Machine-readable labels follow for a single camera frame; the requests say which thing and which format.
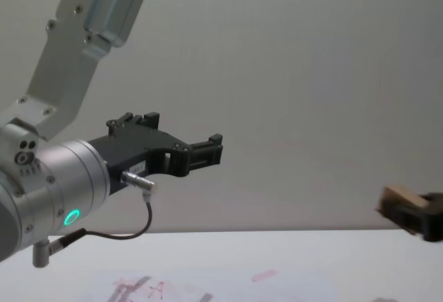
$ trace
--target gray backdrop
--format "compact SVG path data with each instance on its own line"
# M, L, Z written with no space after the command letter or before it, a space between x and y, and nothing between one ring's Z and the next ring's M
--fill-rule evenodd
M0 109L26 89L59 0L0 0ZM145 0L74 124L161 113L184 141L225 136L221 166L153 176L153 231L380 228L381 187L442 191L443 0ZM80 222L141 228L134 189Z

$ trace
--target cable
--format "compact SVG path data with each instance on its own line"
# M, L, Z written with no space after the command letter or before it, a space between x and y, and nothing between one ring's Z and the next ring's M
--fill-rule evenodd
M132 240L133 238L137 238L137 237L143 235L144 233L146 233L147 230L151 226L151 222L152 222L152 207L151 207L151 203L146 203L146 207L147 207L147 213L148 213L147 224L146 224L146 226L143 227L143 229L141 231L139 231L138 233L135 233L134 235L114 236L114 235L109 235L109 234L105 234L105 233L99 233L97 231L87 231L86 235L99 236L101 238L108 238L108 239L111 239L111 240Z
M147 224L146 226L143 227L143 229L141 231L139 231L138 233L135 233L134 235L128 235L128 236L114 236L114 235L109 235L109 234L105 234L105 233L99 233L97 231L87 231L84 228L78 229L77 231L73 231L70 234L67 234L61 238L59 238L58 240L55 240L54 242L49 244L49 254L52 256L54 254L56 254L57 252L67 248L69 245L72 245L74 242L78 241L80 238L86 236L86 235L92 235L92 236L99 236L101 238L108 238L111 240L132 240L133 238L137 238L141 235L143 235L144 233L146 233L146 231L150 228L151 223L152 223L152 207L151 207L151 203L146 203L146 207L147 207Z

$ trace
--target green led ring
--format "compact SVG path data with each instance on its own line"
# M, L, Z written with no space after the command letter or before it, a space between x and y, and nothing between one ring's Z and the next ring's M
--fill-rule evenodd
M75 209L72 210L67 216L66 219L64 220L64 225L65 226L69 226L70 224L73 224L75 221L77 221L77 219L80 217L80 210L79 209Z

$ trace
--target silver connector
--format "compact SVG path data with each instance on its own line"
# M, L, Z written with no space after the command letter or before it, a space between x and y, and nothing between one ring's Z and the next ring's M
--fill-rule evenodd
M143 191L143 200L146 203L151 201L152 194L157 190L157 185L144 177L140 177L132 172L125 170L122 172L121 182L128 186L135 186Z
M33 264L38 269L49 264L49 240L47 238L34 244Z

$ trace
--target wooden block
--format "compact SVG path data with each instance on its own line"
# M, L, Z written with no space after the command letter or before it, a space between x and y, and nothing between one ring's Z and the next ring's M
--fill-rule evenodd
M381 203L384 201L407 203L418 208L426 208L429 205L429 202L423 197L404 186L398 185L386 186L384 188L378 208L379 211L381 210Z

